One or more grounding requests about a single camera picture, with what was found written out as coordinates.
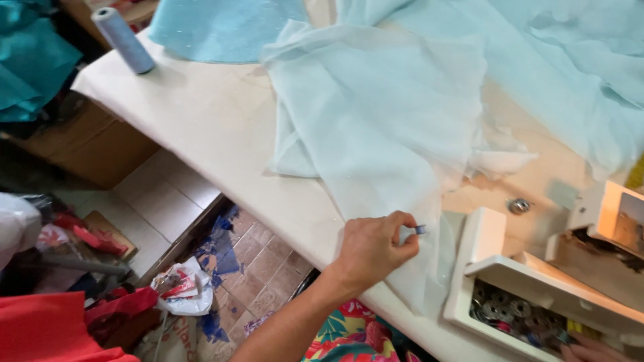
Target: sewing machine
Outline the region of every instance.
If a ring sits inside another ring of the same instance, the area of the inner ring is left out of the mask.
[[[561,360],[571,323],[618,350],[642,347],[643,222],[644,197],[599,184],[578,195],[542,260],[504,256],[506,215],[480,207],[466,220],[444,317],[535,361]]]

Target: plastic bag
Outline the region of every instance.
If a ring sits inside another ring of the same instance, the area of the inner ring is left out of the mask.
[[[159,299],[158,306],[177,316],[203,316],[208,314],[213,304],[213,285],[210,276],[201,269],[194,256],[185,263],[178,265],[194,272],[198,294],[184,298]]]

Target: cardboard box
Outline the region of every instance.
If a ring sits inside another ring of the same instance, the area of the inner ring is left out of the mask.
[[[103,189],[116,186],[160,148],[90,101],[74,119],[28,140],[11,141]]]

